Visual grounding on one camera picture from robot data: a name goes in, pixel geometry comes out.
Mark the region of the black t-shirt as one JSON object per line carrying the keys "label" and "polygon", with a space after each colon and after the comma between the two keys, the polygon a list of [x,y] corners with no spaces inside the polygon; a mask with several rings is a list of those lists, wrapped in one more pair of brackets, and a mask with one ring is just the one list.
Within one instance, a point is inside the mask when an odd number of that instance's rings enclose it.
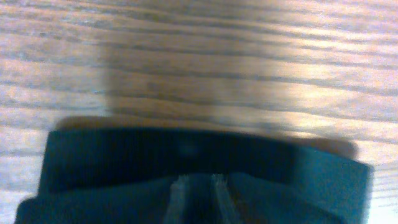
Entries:
{"label": "black t-shirt", "polygon": [[362,223],[372,167],[314,147],[188,129],[48,135],[17,223]]}

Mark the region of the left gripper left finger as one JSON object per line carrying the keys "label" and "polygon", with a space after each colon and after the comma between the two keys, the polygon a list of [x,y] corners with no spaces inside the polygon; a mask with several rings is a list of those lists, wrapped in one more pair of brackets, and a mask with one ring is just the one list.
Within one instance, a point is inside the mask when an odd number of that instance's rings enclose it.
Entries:
{"label": "left gripper left finger", "polygon": [[189,176],[179,176],[170,186],[170,200],[163,218],[163,224],[183,224],[189,193]]}

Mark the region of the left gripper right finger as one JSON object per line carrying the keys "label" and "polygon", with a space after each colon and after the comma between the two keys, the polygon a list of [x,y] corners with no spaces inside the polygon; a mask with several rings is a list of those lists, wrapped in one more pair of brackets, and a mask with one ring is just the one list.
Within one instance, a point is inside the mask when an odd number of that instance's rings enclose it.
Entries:
{"label": "left gripper right finger", "polygon": [[211,183],[215,194],[215,202],[223,224],[241,224],[240,214],[234,205],[231,194],[228,190],[227,181],[224,175],[213,174]]}

